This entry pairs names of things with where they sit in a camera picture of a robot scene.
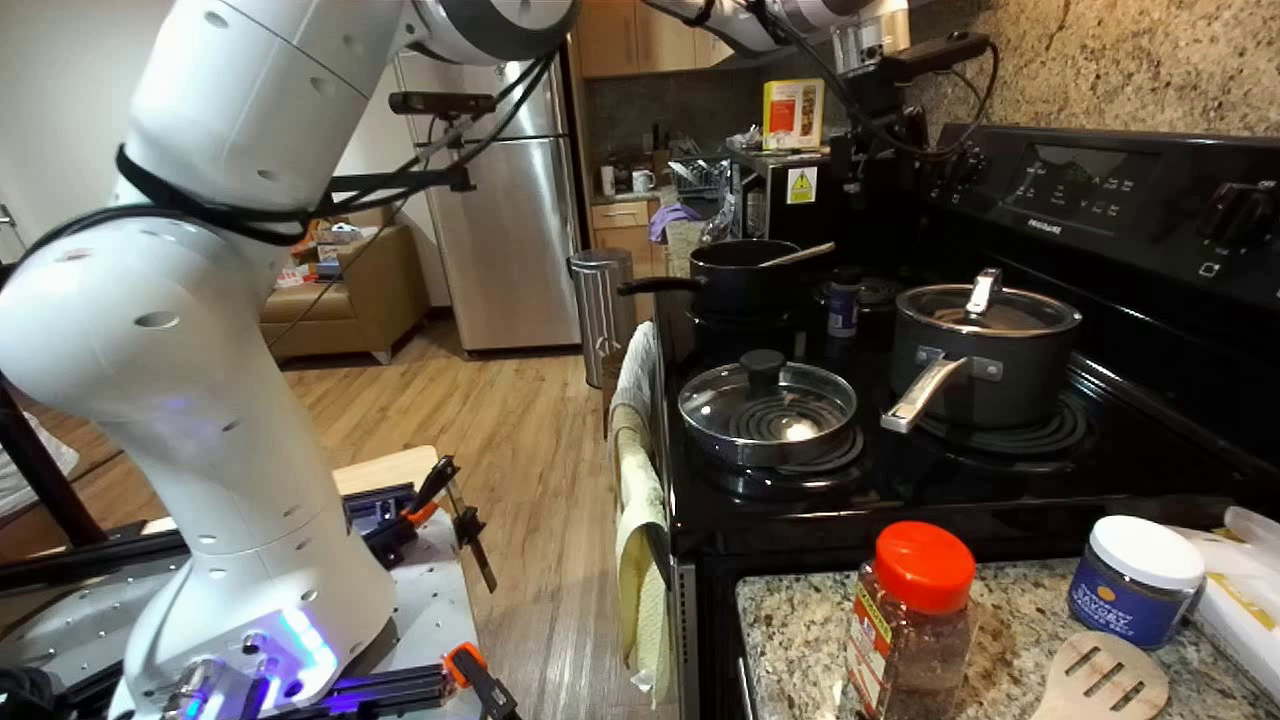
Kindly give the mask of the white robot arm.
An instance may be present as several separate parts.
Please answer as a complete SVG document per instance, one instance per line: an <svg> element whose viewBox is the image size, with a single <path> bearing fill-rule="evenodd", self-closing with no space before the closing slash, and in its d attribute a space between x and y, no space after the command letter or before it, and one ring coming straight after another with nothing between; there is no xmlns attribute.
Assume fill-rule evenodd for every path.
<svg viewBox="0 0 1280 720"><path fill-rule="evenodd" d="M176 519L112 720L279 717L383 632L398 579L354 536L265 331L276 266L329 213L383 64L535 61L576 0L176 0L115 149L115 196L0 287L0 368L94 421Z"/></svg>

